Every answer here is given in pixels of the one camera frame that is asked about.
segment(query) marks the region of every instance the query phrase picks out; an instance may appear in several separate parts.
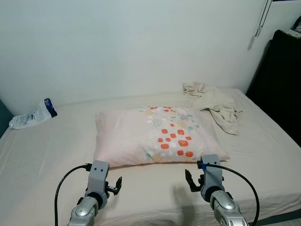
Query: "mattress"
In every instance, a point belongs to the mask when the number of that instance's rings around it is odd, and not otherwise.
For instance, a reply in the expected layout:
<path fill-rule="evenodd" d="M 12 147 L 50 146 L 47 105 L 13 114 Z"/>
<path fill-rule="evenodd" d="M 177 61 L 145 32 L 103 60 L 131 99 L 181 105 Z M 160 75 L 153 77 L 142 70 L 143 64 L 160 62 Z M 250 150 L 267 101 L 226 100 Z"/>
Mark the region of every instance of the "mattress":
<path fill-rule="evenodd" d="M 221 147 L 231 159 L 222 162 L 247 177 L 257 190 L 259 219 L 301 208 L 301 148 L 238 89 L 226 90 L 239 109 L 238 135 L 226 134 L 214 121 Z M 6 130 L 0 139 L 0 225 L 54 225 L 56 187 L 71 168 L 93 161 L 95 114 L 102 109 L 145 105 L 188 105 L 181 93 L 91 101 L 57 108 L 58 116 L 35 127 Z M 207 111 L 202 112 L 211 117 Z M 215 226 L 210 204 L 191 193 L 188 169 L 194 163 L 151 164 L 110 169 L 107 181 L 122 176 L 122 188 L 111 195 L 96 217 L 96 226 Z M 223 171 L 223 185 L 240 205 L 247 221 L 255 216 L 252 190 L 238 176 Z M 84 194 L 88 173 L 79 169 L 64 181 L 58 197 L 59 225 L 67 225 L 72 208 Z"/>

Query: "black fabric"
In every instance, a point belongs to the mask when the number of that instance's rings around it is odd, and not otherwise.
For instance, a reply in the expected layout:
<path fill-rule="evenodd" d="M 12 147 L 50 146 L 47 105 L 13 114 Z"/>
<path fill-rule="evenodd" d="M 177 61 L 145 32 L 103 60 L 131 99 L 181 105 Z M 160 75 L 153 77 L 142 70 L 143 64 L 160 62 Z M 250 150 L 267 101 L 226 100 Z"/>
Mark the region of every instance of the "black fabric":
<path fill-rule="evenodd" d="M 301 24 L 301 16 L 296 20 L 296 22 L 293 24 L 292 29 L 296 29 Z"/>
<path fill-rule="evenodd" d="M 275 32 L 246 95 L 301 146 L 301 39 Z"/>
<path fill-rule="evenodd" d="M 12 119 L 13 114 L 6 108 L 0 100 L 0 137 L 8 128 L 8 123 Z"/>

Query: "black cable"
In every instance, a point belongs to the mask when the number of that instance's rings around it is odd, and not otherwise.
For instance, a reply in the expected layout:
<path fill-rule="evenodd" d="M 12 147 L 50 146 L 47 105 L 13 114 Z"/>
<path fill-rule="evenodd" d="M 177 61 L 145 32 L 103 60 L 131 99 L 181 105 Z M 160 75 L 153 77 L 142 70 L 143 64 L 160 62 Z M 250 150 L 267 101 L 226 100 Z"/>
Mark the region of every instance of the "black cable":
<path fill-rule="evenodd" d="M 266 9 L 267 6 L 268 6 L 268 2 L 269 2 L 269 0 L 267 0 L 267 2 L 265 3 L 265 7 L 264 7 L 264 10 L 263 10 L 263 14 L 264 14 L 264 12 L 265 12 L 265 9 Z M 262 16 L 261 16 L 261 19 L 260 19 L 260 22 L 259 22 L 259 26 L 260 26 L 260 24 L 261 24 L 261 22 L 262 22 L 263 14 L 262 14 Z"/>
<path fill-rule="evenodd" d="M 86 164 L 86 165 L 82 165 L 82 166 L 77 166 L 73 169 L 71 169 L 68 173 L 65 174 L 65 176 L 62 178 L 62 180 L 60 181 L 60 183 L 57 186 L 56 192 L 55 192 L 55 226 L 58 226 L 58 219 L 57 219 L 57 197 L 58 197 L 58 192 L 60 191 L 60 187 L 63 183 L 63 181 L 66 179 L 66 177 L 71 174 L 73 171 L 84 168 L 86 169 L 86 171 L 90 171 L 91 170 L 91 166 L 92 164 Z"/>
<path fill-rule="evenodd" d="M 293 24 L 292 30 L 296 29 L 300 23 L 301 23 L 301 16 Z"/>
<path fill-rule="evenodd" d="M 267 19 L 267 16 L 268 16 L 268 13 L 269 13 L 269 8 L 268 8 L 267 14 L 265 15 L 265 18 L 264 18 L 264 21 L 263 21 L 263 23 L 262 23 L 262 26 L 264 25 L 265 20 Z"/>
<path fill-rule="evenodd" d="M 254 195 L 255 195 L 255 199 L 256 199 L 256 215 L 255 215 L 254 221 L 252 223 L 252 226 L 255 226 L 257 224 L 258 217 L 259 217 L 259 198 L 258 198 L 257 192 L 256 192 L 254 186 L 251 184 L 251 182 L 247 178 L 245 178 L 243 175 L 241 175 L 240 173 L 238 173 L 232 169 L 229 169 L 227 167 L 219 166 L 219 165 L 212 165 L 212 164 L 204 164 L 204 165 L 206 165 L 207 167 L 216 167 L 216 168 L 230 171 L 230 172 L 240 176 L 242 179 L 244 179 L 248 183 L 248 185 L 252 188 Z"/>

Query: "patterned pillowcase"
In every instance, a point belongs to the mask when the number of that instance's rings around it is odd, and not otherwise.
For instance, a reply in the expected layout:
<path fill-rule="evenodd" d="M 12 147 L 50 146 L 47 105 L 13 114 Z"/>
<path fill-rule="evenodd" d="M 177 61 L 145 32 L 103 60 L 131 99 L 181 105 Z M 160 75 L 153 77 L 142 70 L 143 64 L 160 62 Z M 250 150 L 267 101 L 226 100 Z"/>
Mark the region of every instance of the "patterned pillowcase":
<path fill-rule="evenodd" d="M 197 109 L 149 106 L 96 116 L 96 160 L 111 167 L 154 162 L 196 162 L 204 154 L 229 159 L 212 121 Z"/>

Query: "beige cloth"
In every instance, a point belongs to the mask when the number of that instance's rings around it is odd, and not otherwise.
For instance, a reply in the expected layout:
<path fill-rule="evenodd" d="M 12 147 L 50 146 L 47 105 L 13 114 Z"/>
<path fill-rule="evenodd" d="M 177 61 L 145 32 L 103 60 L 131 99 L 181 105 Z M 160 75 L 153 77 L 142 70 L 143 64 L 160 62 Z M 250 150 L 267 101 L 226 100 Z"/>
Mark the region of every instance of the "beige cloth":
<path fill-rule="evenodd" d="M 199 110 L 209 109 L 215 122 L 226 132 L 237 135 L 238 110 L 233 98 L 224 90 L 205 83 L 184 83 L 185 95 L 195 96 L 192 107 Z"/>

